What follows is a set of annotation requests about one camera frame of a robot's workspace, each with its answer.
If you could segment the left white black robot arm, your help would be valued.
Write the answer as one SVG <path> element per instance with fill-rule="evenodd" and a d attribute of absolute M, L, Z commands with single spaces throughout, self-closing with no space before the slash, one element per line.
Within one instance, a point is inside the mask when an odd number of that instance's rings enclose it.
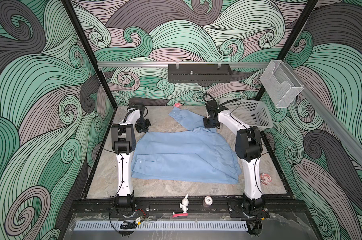
<path fill-rule="evenodd" d="M 145 119 L 147 111 L 145 106 L 131 107 L 120 123 L 111 124 L 112 152 L 116 154 L 118 162 L 118 189 L 114 195 L 117 210 L 136 210 L 132 182 L 132 161 L 137 145 L 135 129 L 148 129 L 150 122 Z"/>

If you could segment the light blue long sleeve shirt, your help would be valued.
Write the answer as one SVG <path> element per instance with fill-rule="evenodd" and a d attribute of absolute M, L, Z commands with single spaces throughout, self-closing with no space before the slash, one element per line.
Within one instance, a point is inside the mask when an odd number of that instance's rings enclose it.
<path fill-rule="evenodd" d="M 177 107 L 170 112 L 183 132 L 146 133 L 137 143 L 132 177 L 197 183 L 238 184 L 237 155 L 216 129 L 207 129 L 203 117 Z"/>

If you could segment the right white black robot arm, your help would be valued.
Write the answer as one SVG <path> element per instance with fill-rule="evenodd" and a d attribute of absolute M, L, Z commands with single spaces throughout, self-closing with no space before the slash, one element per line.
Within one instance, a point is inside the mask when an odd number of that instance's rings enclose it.
<path fill-rule="evenodd" d="M 206 128 L 218 128 L 223 124 L 236 136 L 234 148 L 242 163 L 245 183 L 243 207 L 248 212 L 263 208 L 264 197 L 259 176 L 263 145 L 259 128 L 244 123 L 228 110 L 221 112 L 210 110 L 203 122 Z"/>

